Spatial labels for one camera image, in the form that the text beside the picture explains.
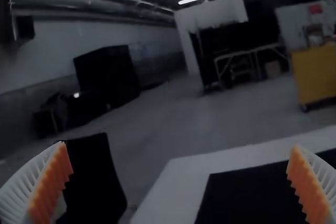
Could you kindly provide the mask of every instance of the black cabinet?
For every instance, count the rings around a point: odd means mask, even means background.
[[[21,45],[29,40],[34,39],[34,19],[32,16],[15,16],[15,33],[16,43]]]
[[[105,47],[74,59],[83,92],[99,93],[112,108],[140,95],[140,84],[128,46]]]

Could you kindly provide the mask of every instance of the black foam pad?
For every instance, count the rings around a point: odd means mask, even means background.
[[[127,208],[105,133],[66,141],[74,174],[66,183],[63,223],[118,223]]]
[[[336,149],[318,154],[334,168]],[[196,224],[307,224],[290,187],[288,161],[211,174]]]

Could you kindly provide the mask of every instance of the ventilation duct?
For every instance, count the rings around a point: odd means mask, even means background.
[[[88,13],[90,15],[104,15],[112,19],[128,19],[139,22],[155,22],[156,24],[174,25],[173,12],[142,0],[12,0],[14,12],[17,10],[30,10],[37,14],[36,10],[59,10],[62,15],[69,12],[69,16],[75,17],[74,13]]]

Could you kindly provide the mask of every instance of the white platform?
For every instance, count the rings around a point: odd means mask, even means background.
[[[294,144],[313,152],[336,148],[336,126],[266,143],[173,159],[131,224],[193,224],[209,174],[287,160]]]

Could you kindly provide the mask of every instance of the black partition panel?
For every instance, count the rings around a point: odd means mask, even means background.
[[[0,0],[0,44],[14,40],[10,0]]]

